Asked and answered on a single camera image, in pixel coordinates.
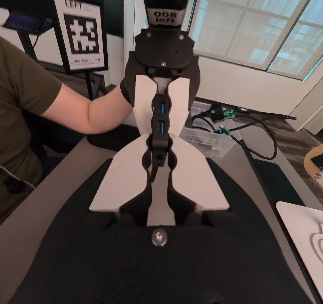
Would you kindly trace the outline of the large paned window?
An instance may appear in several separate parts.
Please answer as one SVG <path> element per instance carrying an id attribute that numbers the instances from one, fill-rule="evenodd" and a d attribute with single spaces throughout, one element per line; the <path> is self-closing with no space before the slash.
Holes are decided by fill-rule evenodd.
<path id="1" fill-rule="evenodd" d="M 322 0 L 193 0 L 195 53 L 305 81 L 322 63 Z"/>

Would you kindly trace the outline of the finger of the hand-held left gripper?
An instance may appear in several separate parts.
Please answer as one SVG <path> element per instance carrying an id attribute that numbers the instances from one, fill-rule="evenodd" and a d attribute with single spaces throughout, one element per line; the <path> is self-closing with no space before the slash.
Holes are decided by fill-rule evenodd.
<path id="1" fill-rule="evenodd" d="M 168 132 L 176 136 L 180 135 L 189 114 L 189 85 L 190 80 L 182 77 L 168 84 L 168 96 L 171 102 Z"/>
<path id="2" fill-rule="evenodd" d="M 141 136 L 152 133 L 152 101 L 157 91 L 158 86 L 151 78 L 144 75 L 136 76 L 133 113 Z"/>

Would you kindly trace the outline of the person's left forearm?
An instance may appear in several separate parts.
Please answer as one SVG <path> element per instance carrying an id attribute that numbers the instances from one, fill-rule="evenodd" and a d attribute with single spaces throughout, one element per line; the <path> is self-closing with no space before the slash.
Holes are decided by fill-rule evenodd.
<path id="1" fill-rule="evenodd" d="M 102 134 L 122 124 L 132 113 L 120 86 L 93 101 L 62 84 L 58 96 L 40 116 L 83 134 Z"/>

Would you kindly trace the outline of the clear plastic bin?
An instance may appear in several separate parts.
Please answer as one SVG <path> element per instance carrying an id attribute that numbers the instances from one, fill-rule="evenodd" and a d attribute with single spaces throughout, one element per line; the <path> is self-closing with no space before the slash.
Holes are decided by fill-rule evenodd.
<path id="1" fill-rule="evenodd" d="M 218 131 L 220 125 L 229 130 L 236 128 L 236 125 L 232 119 L 214 124 L 209 117 L 204 118 L 207 122 L 197 118 L 192 122 L 192 128 L 184 127 L 180 138 L 196 147 L 206 157 L 223 158 L 236 142 L 231 137 L 214 131 Z"/>

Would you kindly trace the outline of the person's olive shirt torso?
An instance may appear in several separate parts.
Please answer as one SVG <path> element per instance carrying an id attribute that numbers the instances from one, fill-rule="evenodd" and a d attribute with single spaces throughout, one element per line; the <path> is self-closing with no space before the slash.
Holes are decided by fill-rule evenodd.
<path id="1" fill-rule="evenodd" d="M 43 114 L 58 96 L 62 82 L 30 56 L 0 40 L 1 224 L 42 180 L 43 167 L 30 147 L 23 111 Z"/>

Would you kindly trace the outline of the framed marker sign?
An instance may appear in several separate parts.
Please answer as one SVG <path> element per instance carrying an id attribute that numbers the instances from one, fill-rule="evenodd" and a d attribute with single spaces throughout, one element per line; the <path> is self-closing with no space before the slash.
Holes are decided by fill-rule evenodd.
<path id="1" fill-rule="evenodd" d="M 107 71 L 107 32 L 103 0 L 50 0 L 53 28 L 66 73 L 84 73 L 90 100 L 91 72 Z"/>

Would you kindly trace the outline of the white stand base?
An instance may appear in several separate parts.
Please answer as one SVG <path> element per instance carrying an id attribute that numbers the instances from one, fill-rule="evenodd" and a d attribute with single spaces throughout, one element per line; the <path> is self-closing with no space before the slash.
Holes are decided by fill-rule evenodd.
<path id="1" fill-rule="evenodd" d="M 283 201 L 276 209 L 323 298 L 323 211 Z"/>

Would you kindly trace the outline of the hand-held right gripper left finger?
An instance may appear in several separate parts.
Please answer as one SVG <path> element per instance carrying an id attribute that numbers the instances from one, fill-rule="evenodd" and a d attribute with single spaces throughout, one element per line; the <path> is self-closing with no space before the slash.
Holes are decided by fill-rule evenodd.
<path id="1" fill-rule="evenodd" d="M 152 203 L 150 136 L 141 135 L 113 157 L 89 207 L 91 212 L 129 214 L 137 225 L 147 225 Z"/>

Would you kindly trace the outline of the black mesh wrist rest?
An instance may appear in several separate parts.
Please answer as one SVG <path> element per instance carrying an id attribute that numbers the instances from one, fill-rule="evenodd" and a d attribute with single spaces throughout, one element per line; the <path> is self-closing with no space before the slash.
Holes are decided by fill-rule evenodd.
<path id="1" fill-rule="evenodd" d="M 87 141 L 93 146 L 118 152 L 139 137 L 137 127 L 121 124 L 106 133 L 87 135 Z"/>

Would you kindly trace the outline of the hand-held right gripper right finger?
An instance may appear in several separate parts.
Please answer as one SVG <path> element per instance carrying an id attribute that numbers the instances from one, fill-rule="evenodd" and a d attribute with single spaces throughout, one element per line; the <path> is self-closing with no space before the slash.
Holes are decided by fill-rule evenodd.
<path id="1" fill-rule="evenodd" d="M 183 225 L 192 213 L 228 210 L 230 205 L 206 157 L 175 134 L 169 138 L 167 202 L 175 224 Z"/>

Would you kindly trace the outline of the dark desk mat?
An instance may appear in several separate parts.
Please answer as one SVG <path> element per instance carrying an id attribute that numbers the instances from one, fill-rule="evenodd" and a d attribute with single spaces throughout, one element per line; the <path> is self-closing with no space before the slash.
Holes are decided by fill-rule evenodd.
<path id="1" fill-rule="evenodd" d="M 275 194 L 286 193 L 286 176 L 276 163 L 253 159 L 264 187 Z"/>

